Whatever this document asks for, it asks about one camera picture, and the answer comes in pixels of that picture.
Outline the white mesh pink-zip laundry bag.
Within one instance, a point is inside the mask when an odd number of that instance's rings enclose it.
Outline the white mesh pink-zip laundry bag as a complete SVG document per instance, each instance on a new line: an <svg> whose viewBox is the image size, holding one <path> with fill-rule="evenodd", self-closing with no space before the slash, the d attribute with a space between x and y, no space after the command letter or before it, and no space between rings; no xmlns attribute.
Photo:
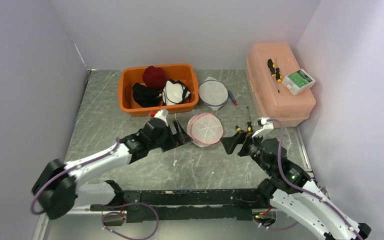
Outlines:
<svg viewBox="0 0 384 240"><path fill-rule="evenodd" d="M224 128L214 114L205 112L193 116L188 121L186 132L193 144L204 148L218 143L224 134Z"/></svg>

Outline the black white bra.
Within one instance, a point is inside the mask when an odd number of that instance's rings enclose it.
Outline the black white bra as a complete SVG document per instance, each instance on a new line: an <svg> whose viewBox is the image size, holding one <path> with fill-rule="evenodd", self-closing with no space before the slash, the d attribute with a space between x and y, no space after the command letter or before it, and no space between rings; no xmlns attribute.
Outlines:
<svg viewBox="0 0 384 240"><path fill-rule="evenodd" d="M183 104L191 96L189 88L180 80L169 79L162 90L162 101L166 106Z"/></svg>

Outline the white mesh blue-zip laundry bag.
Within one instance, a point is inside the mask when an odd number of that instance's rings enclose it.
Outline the white mesh blue-zip laundry bag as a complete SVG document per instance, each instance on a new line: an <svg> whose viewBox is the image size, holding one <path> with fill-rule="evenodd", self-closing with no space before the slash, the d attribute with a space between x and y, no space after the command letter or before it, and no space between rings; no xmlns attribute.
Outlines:
<svg viewBox="0 0 384 240"><path fill-rule="evenodd" d="M213 111L218 111L228 101L228 90L219 80L207 77L199 85L199 98Z"/></svg>

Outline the red bra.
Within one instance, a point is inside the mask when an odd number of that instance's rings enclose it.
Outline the red bra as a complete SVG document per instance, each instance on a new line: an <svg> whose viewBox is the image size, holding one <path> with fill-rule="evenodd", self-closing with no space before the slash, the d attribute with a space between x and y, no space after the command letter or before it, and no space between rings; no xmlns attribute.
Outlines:
<svg viewBox="0 0 384 240"><path fill-rule="evenodd" d="M144 70L142 81L147 87L160 91L166 86L168 77L161 67L151 65Z"/></svg>

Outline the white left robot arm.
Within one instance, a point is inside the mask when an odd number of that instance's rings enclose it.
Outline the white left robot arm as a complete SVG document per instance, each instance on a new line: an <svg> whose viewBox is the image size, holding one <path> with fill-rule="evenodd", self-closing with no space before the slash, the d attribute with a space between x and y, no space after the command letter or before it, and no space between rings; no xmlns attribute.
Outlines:
<svg viewBox="0 0 384 240"><path fill-rule="evenodd" d="M115 181L107 180L102 185L88 185L88 181L143 159L154 149L166 152L191 142L179 122L174 120L173 124L176 132L165 120L152 117L136 133L116 138L107 149L75 161L50 161L31 189L31 213L55 220L77 206L122 208L125 193Z"/></svg>

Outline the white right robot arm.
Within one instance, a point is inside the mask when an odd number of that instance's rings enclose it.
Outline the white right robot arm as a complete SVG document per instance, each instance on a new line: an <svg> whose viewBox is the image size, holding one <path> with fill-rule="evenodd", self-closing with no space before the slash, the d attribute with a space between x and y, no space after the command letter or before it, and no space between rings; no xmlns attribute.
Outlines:
<svg viewBox="0 0 384 240"><path fill-rule="evenodd" d="M241 145L238 156L251 157L268 175L254 190L260 207L285 212L319 240L365 240L370 235L371 227L339 210L309 174L287 158L276 138L251 137L241 130L220 141L228 155Z"/></svg>

